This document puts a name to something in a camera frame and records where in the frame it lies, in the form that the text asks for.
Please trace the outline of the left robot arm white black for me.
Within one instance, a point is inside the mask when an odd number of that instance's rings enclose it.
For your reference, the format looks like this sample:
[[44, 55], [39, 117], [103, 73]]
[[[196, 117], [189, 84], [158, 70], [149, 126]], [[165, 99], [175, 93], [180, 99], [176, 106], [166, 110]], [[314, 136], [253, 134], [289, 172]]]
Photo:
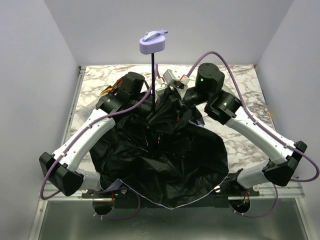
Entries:
[[114, 129], [116, 117], [132, 113], [147, 99], [155, 108], [155, 82], [153, 77], [151, 84], [147, 84], [142, 75], [128, 72], [102, 92], [88, 119], [67, 142], [53, 153], [43, 152], [40, 155], [39, 163], [44, 176], [40, 189], [42, 200], [49, 200], [57, 194], [69, 197], [79, 190], [101, 189], [100, 174], [80, 172], [81, 161], [103, 135]]

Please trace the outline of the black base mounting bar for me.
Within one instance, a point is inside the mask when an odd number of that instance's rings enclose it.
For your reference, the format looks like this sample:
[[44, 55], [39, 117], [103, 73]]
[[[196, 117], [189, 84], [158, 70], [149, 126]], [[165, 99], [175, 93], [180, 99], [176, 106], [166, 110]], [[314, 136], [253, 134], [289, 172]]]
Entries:
[[[201, 208], [201, 207], [214, 207], [214, 208], [228, 208], [231, 200], [238, 202], [238, 205], [244, 205], [246, 210], [250, 207], [249, 197], [258, 197], [260, 195], [258, 190], [254, 190], [252, 187], [244, 189], [242, 186], [234, 181], [234, 178], [238, 173], [229, 173], [224, 181], [216, 187], [208, 195], [192, 201], [188, 204], [182, 204], [176, 208]], [[88, 191], [81, 195], [84, 200], [92, 200], [94, 203], [98, 203], [98, 208], [103, 209], [109, 205], [118, 209], [133, 208], [135, 204], [138, 204], [138, 208], [161, 208], [160, 204], [151, 202], [150, 200], [138, 195], [134, 191], [127, 189], [125, 193], [121, 193], [118, 189], [114, 192], [93, 192]]]

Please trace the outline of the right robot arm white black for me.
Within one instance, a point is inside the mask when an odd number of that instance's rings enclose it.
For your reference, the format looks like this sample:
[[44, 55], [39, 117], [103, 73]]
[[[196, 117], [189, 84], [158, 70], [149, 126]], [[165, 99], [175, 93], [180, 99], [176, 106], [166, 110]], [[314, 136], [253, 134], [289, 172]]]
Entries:
[[204, 111], [210, 118], [237, 131], [268, 156], [259, 165], [239, 170], [239, 185], [249, 189], [270, 182], [285, 187], [292, 181], [307, 145], [285, 138], [260, 121], [240, 96], [224, 84], [225, 74], [215, 64], [203, 63], [198, 67], [193, 88], [188, 87], [188, 75], [176, 77], [170, 69], [164, 72], [163, 79], [186, 104], [206, 103]]

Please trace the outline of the lilac umbrella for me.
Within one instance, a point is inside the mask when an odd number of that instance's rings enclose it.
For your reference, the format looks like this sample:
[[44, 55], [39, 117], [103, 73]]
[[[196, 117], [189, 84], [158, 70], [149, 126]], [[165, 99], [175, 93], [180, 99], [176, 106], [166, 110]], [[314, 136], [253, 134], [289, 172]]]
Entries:
[[199, 103], [168, 109], [168, 87], [156, 100], [116, 117], [114, 129], [89, 151], [102, 190], [127, 187], [168, 209], [196, 201], [228, 175], [220, 136], [204, 127]]

